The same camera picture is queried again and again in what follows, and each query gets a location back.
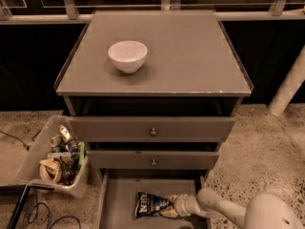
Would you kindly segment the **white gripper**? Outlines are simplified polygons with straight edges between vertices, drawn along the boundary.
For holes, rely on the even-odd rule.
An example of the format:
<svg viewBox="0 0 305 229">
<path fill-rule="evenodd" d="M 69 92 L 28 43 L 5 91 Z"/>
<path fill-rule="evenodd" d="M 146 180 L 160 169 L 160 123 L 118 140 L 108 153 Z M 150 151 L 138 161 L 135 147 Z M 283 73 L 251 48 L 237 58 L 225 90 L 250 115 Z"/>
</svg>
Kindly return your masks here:
<svg viewBox="0 0 305 229">
<path fill-rule="evenodd" d="M 173 208 L 167 208 L 159 212 L 162 217 L 176 219 L 180 217 L 188 217 L 195 213 L 196 198 L 193 195 L 171 195 L 166 199 L 173 203 Z"/>
</svg>

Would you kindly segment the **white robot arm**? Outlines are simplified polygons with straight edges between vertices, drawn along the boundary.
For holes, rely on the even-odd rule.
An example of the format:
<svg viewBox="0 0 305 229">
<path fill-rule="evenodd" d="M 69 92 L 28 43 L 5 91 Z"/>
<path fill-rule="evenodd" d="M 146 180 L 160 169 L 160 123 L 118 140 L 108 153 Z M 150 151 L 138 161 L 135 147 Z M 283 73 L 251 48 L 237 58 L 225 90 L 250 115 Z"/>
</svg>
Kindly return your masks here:
<svg viewBox="0 0 305 229">
<path fill-rule="evenodd" d="M 236 111 L 216 166 L 194 196 L 170 197 L 170 216 L 221 216 L 237 229 L 304 229 L 304 152 L 287 114 L 297 86 L 282 83 L 268 106 Z"/>
</svg>

